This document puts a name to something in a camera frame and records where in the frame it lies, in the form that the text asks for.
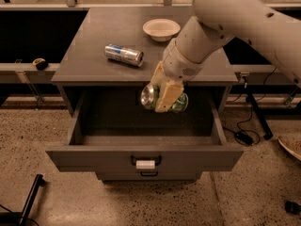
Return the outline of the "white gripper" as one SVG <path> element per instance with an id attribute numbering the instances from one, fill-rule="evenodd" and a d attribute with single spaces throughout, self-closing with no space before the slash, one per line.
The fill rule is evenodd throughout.
<path id="1" fill-rule="evenodd" d="M 202 70 L 202 63 L 194 63 L 181 55 L 176 40 L 172 39 L 163 52 L 150 83 L 159 89 L 155 111 L 167 112 L 183 93 L 183 81 L 192 80 Z"/>

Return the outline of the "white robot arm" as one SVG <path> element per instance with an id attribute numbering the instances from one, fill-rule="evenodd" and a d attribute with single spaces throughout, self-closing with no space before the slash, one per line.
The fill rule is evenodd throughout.
<path id="1" fill-rule="evenodd" d="M 207 58 L 236 37 L 276 66 L 297 86 L 301 82 L 301 22 L 261 0 L 193 0 L 194 15 L 171 40 L 150 83 L 159 89 L 154 110 L 167 112 Z"/>

